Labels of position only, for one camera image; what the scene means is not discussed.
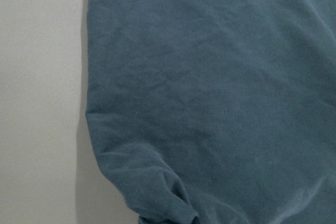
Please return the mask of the black graphic t-shirt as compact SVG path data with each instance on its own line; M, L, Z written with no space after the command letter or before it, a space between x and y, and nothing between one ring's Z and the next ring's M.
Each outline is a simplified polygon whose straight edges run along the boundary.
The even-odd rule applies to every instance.
M89 0L86 118L139 223L335 223L335 0Z

